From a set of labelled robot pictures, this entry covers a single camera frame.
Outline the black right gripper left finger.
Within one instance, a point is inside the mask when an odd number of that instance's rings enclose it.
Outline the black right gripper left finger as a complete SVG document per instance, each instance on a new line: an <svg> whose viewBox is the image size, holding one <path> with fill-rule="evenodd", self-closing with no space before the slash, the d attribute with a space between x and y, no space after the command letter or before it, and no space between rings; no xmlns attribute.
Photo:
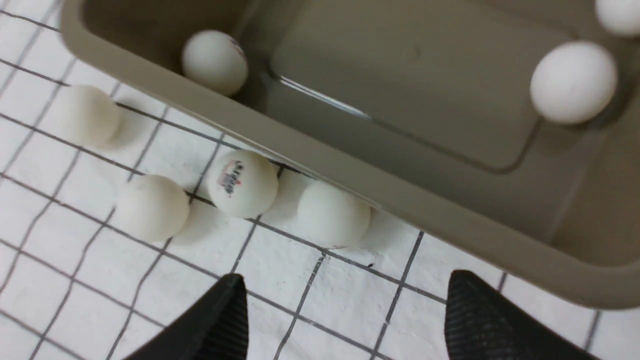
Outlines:
<svg viewBox="0 0 640 360"><path fill-rule="evenodd" d="M222 276L198 301L128 360L246 360L247 289L237 273Z"/></svg>

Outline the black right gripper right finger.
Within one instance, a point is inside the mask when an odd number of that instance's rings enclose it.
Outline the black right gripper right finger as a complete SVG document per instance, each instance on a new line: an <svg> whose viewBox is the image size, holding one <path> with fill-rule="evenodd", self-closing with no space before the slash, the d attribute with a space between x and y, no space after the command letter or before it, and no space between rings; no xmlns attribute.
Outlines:
<svg viewBox="0 0 640 360"><path fill-rule="evenodd" d="M594 360L469 270L448 282L444 336L451 360Z"/></svg>

